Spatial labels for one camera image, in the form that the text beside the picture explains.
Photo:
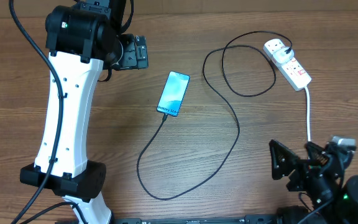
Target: smartphone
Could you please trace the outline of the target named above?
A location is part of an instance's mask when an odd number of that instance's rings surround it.
[[[170,72],[162,91],[157,111],[171,116],[178,116],[189,81],[190,76],[188,75]]]

